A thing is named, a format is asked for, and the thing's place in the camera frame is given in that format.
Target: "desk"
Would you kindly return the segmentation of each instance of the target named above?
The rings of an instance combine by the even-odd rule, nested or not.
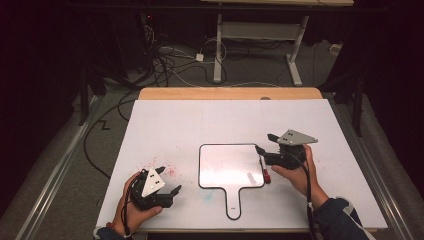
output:
[[[220,94],[224,100],[199,100],[220,99]],[[299,99],[305,95],[309,99]],[[240,100],[262,97],[273,100]],[[201,189],[197,182],[202,144],[253,142],[277,151],[278,145],[266,134],[293,128],[319,139],[312,148],[327,193],[350,199],[366,228],[387,228],[328,101],[316,89],[147,88],[140,99],[133,108],[98,226],[113,218],[128,177],[142,168],[165,166],[163,180],[170,189],[181,184],[181,191],[171,209],[144,223],[140,231],[307,232],[304,197],[272,171],[271,184],[240,192],[238,220],[227,218],[223,191]]]
[[[328,7],[352,6],[353,0],[204,0],[216,2],[220,5],[224,3],[253,3],[271,5],[300,5],[313,6],[325,5]],[[300,24],[275,24],[275,23],[243,23],[224,22],[222,14],[218,14],[217,34],[216,34],[216,57],[214,67],[214,82],[221,82],[222,69],[222,38],[246,38],[246,39],[271,39],[271,40],[294,40],[291,54],[286,55],[288,68],[290,70],[295,86],[302,86],[302,80],[296,67],[296,57],[305,33],[309,16],[303,16]]]

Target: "sleeve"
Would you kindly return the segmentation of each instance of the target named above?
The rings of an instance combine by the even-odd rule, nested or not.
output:
[[[328,199],[314,212],[314,221],[325,240],[375,239],[362,227],[355,208],[344,198]]]
[[[125,240],[125,238],[115,231],[113,229],[108,227],[102,227],[102,228],[96,228],[93,232],[93,239],[100,239],[100,240]]]

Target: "white table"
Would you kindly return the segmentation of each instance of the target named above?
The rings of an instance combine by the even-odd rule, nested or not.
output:
[[[242,215],[237,220],[227,217],[222,190],[202,189],[198,184],[202,144],[256,143],[276,152],[278,145],[268,141],[266,134],[283,134],[289,128],[318,138],[312,149],[326,192],[351,200],[365,228],[387,228],[331,107],[323,99],[137,101],[97,226],[113,219],[124,183],[134,172],[165,166],[161,176],[168,188],[161,191],[168,193],[179,184],[182,188],[174,205],[145,222],[140,231],[307,232],[305,198],[272,171],[271,184],[241,190]]]

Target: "hand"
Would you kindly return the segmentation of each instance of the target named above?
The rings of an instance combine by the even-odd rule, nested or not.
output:
[[[119,200],[118,207],[116,208],[115,218],[113,219],[113,226],[115,231],[121,235],[125,235],[124,225],[122,223],[122,208],[125,205],[125,202],[130,201],[130,199],[125,199],[127,190],[130,186],[131,181],[137,177],[140,172],[135,173],[130,179],[127,180],[124,187],[124,192],[121,199]],[[153,207],[149,210],[141,211],[138,209],[132,202],[127,204],[127,225],[130,228],[131,233],[133,233],[137,228],[146,220],[158,215],[162,212],[162,207]]]
[[[309,175],[311,180],[311,201],[312,205],[315,209],[320,207],[325,201],[327,201],[328,196],[322,190],[321,186],[318,184],[317,179],[317,173],[315,164],[312,157],[312,150],[309,145],[304,144],[303,147],[305,148],[306,153],[306,161],[304,163],[306,169],[309,169]],[[287,178],[293,187],[298,190],[300,193],[302,193],[304,196],[306,196],[308,191],[308,183],[305,171],[303,168],[299,167],[294,170],[288,170],[283,167],[273,165],[271,168],[274,172],[280,174],[281,176]]]

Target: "wooden board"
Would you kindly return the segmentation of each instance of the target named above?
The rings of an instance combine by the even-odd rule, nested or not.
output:
[[[140,100],[322,99],[316,88],[144,88]]]

